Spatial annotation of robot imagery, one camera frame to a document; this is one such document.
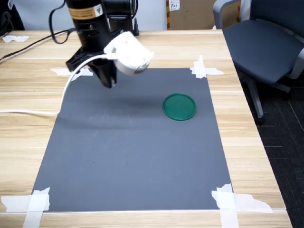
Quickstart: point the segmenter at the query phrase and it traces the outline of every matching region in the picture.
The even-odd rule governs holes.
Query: chair seat
[[[280,28],[245,20],[223,30],[236,69],[274,84],[293,69],[304,44]]]

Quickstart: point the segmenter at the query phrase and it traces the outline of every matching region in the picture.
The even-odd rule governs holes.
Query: green plastic lid
[[[163,104],[164,113],[171,119],[184,121],[192,118],[196,112],[194,100],[185,94],[171,94]]]

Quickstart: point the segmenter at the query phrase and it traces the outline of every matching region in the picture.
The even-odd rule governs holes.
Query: chair armrest
[[[224,6],[230,5],[234,2],[239,0],[216,0],[213,5],[213,16],[215,21],[215,26],[217,29],[223,29],[223,17],[222,17],[222,10]]]
[[[295,62],[294,68],[289,75],[289,78],[297,79],[304,70],[304,48],[300,52],[298,59]]]

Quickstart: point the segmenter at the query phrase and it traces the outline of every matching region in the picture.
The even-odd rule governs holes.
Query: tabletop
[[[48,31],[14,31],[25,42],[0,41],[0,56],[19,50]],[[58,37],[64,40],[65,35]],[[273,209],[273,214],[238,211],[240,227],[291,227],[285,205],[244,96],[221,30],[141,32],[139,41],[155,55],[150,68],[191,68],[202,55],[205,67],[225,73],[208,76],[218,128],[235,193],[250,194]],[[65,62],[79,49],[72,33],[57,45],[48,39],[0,62],[1,109],[56,112],[68,76],[50,68]],[[0,196],[30,195],[51,135],[55,116],[0,114]],[[0,203],[0,228],[22,227],[25,214],[5,213]],[[222,227],[219,210],[44,213],[48,227]]]

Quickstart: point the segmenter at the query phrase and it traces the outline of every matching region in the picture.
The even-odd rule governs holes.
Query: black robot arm
[[[90,57],[102,55],[104,48],[122,31],[139,35],[137,21],[135,20],[134,29],[132,25],[132,19],[138,9],[138,0],[65,0],[59,8],[62,8],[65,2],[81,42],[81,48],[66,62],[70,71],[74,71]],[[49,19],[51,33],[51,17],[54,11]],[[113,61],[97,59],[88,65],[105,87],[112,88],[116,84],[116,67]]]

